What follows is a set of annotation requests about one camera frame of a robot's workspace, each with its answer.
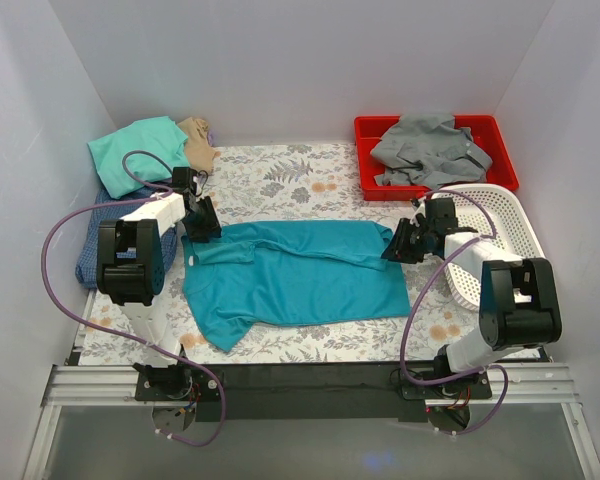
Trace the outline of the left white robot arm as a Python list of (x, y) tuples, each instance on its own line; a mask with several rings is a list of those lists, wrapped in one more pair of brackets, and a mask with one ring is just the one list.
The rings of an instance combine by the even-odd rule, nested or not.
[(161, 239), (179, 223), (193, 243), (221, 236), (212, 201), (201, 195), (207, 178), (205, 171), (176, 167), (171, 193), (157, 193), (132, 213), (102, 221), (98, 229), (97, 288), (127, 317), (132, 335), (148, 345), (149, 358), (135, 366), (146, 385), (173, 400), (190, 394), (193, 377), (178, 361), (181, 343), (169, 322), (154, 313), (167, 272)]

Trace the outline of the teal t shirt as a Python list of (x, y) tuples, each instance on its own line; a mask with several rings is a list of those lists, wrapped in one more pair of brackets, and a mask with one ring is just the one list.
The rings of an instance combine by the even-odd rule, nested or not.
[(406, 317), (403, 270), (381, 256), (391, 238), (389, 228), (362, 220), (229, 225), (208, 243), (182, 240), (183, 293), (201, 334), (224, 352), (256, 323)]

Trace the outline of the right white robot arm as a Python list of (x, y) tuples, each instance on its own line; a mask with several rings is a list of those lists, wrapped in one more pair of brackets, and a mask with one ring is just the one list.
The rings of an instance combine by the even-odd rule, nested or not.
[[(399, 353), (400, 370), (411, 384), (433, 386), (444, 397), (455, 397), (469, 384), (469, 376), (496, 366), (516, 351), (559, 340), (562, 322), (551, 263), (543, 257), (513, 255), (495, 245), (497, 227), (481, 234), (460, 225), (455, 198), (449, 189), (425, 194), (413, 218), (400, 220), (382, 257), (415, 264), (428, 255), (441, 259), (413, 302)], [(408, 331), (432, 285), (445, 268), (455, 264), (480, 281), (478, 325), (446, 346), (432, 362), (432, 378), (412, 375), (406, 364)]]

